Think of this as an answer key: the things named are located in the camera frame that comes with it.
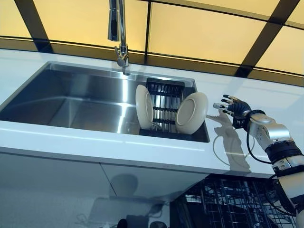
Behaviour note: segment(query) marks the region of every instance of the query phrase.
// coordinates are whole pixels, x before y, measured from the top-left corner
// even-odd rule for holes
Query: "illuminated ceiling panel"
[[[265,22],[152,4],[149,52],[240,64]]]
[[[119,45],[107,39],[108,0],[34,0],[47,36],[62,40],[101,46]],[[144,50],[148,3],[125,2],[126,37],[129,49]]]
[[[304,0],[300,0],[288,21],[304,24]]]
[[[283,26],[256,66],[304,74],[304,31]]]
[[[270,16],[279,0],[190,0]]]
[[[14,0],[0,0],[0,35],[31,37]]]

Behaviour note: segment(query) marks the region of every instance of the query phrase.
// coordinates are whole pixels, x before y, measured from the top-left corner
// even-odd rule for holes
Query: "wire rack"
[[[273,208],[265,193],[264,180],[207,178],[182,196],[184,203],[180,205],[186,204],[186,209],[178,210],[182,227],[295,228],[294,217]],[[279,206],[275,192],[268,192],[268,195]],[[204,219],[204,226],[199,225],[198,218]]]
[[[153,104],[153,124],[151,129],[140,129],[139,135],[196,142],[210,141],[204,122],[193,134],[177,132],[175,117],[183,99],[195,92],[194,87],[186,87],[183,82],[148,78],[146,87]]]
[[[153,130],[177,133],[175,116],[183,101],[183,85],[153,82],[146,85],[153,103]]]

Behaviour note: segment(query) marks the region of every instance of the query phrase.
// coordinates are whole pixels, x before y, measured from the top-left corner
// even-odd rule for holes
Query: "black robotic glove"
[[[226,99],[221,101],[227,104],[214,103],[213,107],[231,115],[233,117],[232,125],[235,128],[244,128],[246,115],[251,112],[250,106],[234,96],[223,95],[223,97]]]

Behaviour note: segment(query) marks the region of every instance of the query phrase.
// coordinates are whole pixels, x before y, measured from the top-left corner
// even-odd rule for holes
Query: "white countertop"
[[[112,61],[0,49],[0,104],[47,61],[119,69]],[[195,79],[197,90],[209,99],[209,116],[219,115],[212,104],[220,102],[223,94],[234,95],[284,124],[304,151],[302,87],[134,64],[129,70]],[[204,173],[255,177],[273,174],[271,165],[259,163],[250,155],[244,157],[248,154],[244,130],[235,131],[229,124],[222,126],[210,118],[206,125],[209,143],[0,121],[0,152]],[[257,143],[253,153],[268,161]]]

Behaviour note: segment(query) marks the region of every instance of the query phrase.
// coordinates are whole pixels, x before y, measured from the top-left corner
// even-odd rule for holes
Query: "robotic arm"
[[[247,132],[247,147],[256,160],[272,164],[278,177],[275,189],[282,206],[296,214],[296,225],[304,228],[304,155],[295,145],[289,130],[267,116],[261,110],[251,110],[250,106],[236,97],[224,95],[222,102],[213,104],[233,117],[233,126]],[[257,159],[249,148],[249,135],[255,137],[267,153],[270,162]]]

